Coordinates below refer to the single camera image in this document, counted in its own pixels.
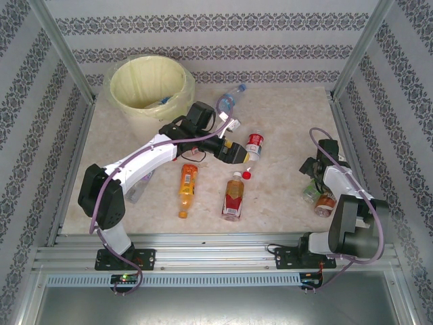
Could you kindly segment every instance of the white marble surface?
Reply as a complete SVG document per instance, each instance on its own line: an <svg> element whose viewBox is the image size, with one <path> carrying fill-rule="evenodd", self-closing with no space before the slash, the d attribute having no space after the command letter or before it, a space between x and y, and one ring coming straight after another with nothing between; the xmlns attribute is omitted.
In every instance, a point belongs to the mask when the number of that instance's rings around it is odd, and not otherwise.
<svg viewBox="0 0 433 325"><path fill-rule="evenodd" d="M197 90L196 100L213 106L222 91ZM250 181L245 181L242 220L221 219L227 181L241 165L226 165L212 155L198 163L196 197L189 217L179 219L178 196L180 158L159 167L137 204L126 202L123 218L128 233L233 233L233 232L307 232L329 229L331 219L316 216L302 199L309 177L298 170L316 148L309 129L321 127L338 138L324 88L247 89L235 107L242 126L227 138L246 144L248 132L263 130L265 142L260 161ZM77 198L85 169L97 163L104 166L136 150L148 139L139 141L122 113L104 98L98 98L81 165L74 185L63 234L87 234L88 218Z"/></svg>

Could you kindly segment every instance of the wall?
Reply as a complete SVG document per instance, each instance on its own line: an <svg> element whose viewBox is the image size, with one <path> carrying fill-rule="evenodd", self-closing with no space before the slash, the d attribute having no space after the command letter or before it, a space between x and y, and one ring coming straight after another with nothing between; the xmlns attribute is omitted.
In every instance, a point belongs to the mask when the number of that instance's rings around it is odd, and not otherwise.
<svg viewBox="0 0 433 325"><path fill-rule="evenodd" d="M332 89L378 0L46 2L98 91L136 53L179 60L198 87Z"/></svg>
<svg viewBox="0 0 433 325"><path fill-rule="evenodd" d="M433 1L395 1L340 98L422 324L433 324Z"/></svg>
<svg viewBox="0 0 433 325"><path fill-rule="evenodd" d="M87 105L27 2L0 1L0 324L51 230Z"/></svg>

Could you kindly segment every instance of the bottle label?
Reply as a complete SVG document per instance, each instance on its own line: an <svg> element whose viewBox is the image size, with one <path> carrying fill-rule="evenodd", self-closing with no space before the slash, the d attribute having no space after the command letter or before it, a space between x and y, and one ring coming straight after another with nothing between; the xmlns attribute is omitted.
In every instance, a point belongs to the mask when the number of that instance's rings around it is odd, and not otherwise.
<svg viewBox="0 0 433 325"><path fill-rule="evenodd" d="M263 136L257 133L250 134L250 138L248 140L248 143L246 144L246 151L253 152L258 155L260 158L260 153L262 152L262 145L263 145Z"/></svg>
<svg viewBox="0 0 433 325"><path fill-rule="evenodd" d="M235 98L232 95L230 95L229 93L225 93L224 97L225 98L223 98L221 101L227 105L229 110L231 110L233 108L233 106L235 106L235 104L236 104Z"/></svg>
<svg viewBox="0 0 433 325"><path fill-rule="evenodd" d="M336 197L329 192L322 194L316 203L316 208L332 211L336 205Z"/></svg>
<svg viewBox="0 0 433 325"><path fill-rule="evenodd" d="M198 168L195 165L185 164L182 167L181 188L179 194L193 194L196 188Z"/></svg>
<svg viewBox="0 0 433 325"><path fill-rule="evenodd" d="M242 198L236 198L235 200L226 195L224 199L223 211L224 215L233 215L234 217L241 217L242 209Z"/></svg>

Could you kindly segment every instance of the plastic bottle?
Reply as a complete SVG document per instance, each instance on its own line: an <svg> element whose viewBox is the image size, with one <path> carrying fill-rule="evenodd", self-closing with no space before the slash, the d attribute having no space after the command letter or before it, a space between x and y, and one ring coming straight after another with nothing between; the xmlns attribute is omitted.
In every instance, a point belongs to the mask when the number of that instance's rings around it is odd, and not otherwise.
<svg viewBox="0 0 433 325"><path fill-rule="evenodd" d="M314 212L316 212L316 214L322 218L328 218L331 215L336 203L336 198L332 193L323 193L320 195L320 198L316 203Z"/></svg>
<svg viewBox="0 0 433 325"><path fill-rule="evenodd" d="M218 110L228 115L233 106L235 106L240 98L243 97L245 89L246 86L242 83L241 85L222 95L222 99L218 105Z"/></svg>
<svg viewBox="0 0 433 325"><path fill-rule="evenodd" d="M246 151L250 155L250 159L245 163L245 171L242 173L242 178L250 179L253 169L256 167L260 159L263 145L263 133L256 129L248 136L248 143L246 144Z"/></svg>
<svg viewBox="0 0 433 325"><path fill-rule="evenodd" d="M239 221L242 209L242 196L244 195L244 183L241 173L235 172L233 179L227 183L225 190L222 216L227 221Z"/></svg>
<svg viewBox="0 0 433 325"><path fill-rule="evenodd" d="M319 191L317 191L316 181L312 179L310 184L302 192L302 198L308 203L310 203L311 205L313 205L316 204L319 197L320 197L320 193Z"/></svg>
<svg viewBox="0 0 433 325"><path fill-rule="evenodd" d="M137 183L135 183L133 185L132 188L129 189L129 191L127 192L127 195L125 195L124 197L132 203L137 203L138 200L141 198L141 195L143 195L145 188L147 187L150 178L152 177L152 175L154 174L154 171L151 171L150 173L148 173L145 177L143 177L142 179L140 179Z"/></svg>
<svg viewBox="0 0 433 325"><path fill-rule="evenodd" d="M168 96L168 97L165 97L165 98L162 98L160 101L158 101L158 102L154 102L153 104L150 104L150 105L147 105L147 106L145 106L144 107L144 110L148 110L149 108L155 108L155 107L157 107L157 106L159 106L159 105L164 105L165 103L167 103L168 102L168 100L171 98L171 96Z"/></svg>
<svg viewBox="0 0 433 325"><path fill-rule="evenodd" d="M251 132L250 136L248 137L248 143L245 146L246 151L248 151L250 154L250 160L258 161L260 159L263 140L264 137L262 131L256 129Z"/></svg>
<svg viewBox="0 0 433 325"><path fill-rule="evenodd" d="M182 167L181 188L179 190L179 218L186 219L188 216L188 210L194 199L197 173L198 167L195 165L185 164Z"/></svg>

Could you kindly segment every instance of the bottle cap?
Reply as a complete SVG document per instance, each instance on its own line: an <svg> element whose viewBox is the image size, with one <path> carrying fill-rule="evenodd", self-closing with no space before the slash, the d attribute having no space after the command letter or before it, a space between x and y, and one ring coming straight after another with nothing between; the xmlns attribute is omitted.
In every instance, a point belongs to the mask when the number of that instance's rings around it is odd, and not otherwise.
<svg viewBox="0 0 433 325"><path fill-rule="evenodd" d="M244 171L244 173L242 173L242 178L243 179L250 179L251 173L249 171Z"/></svg>

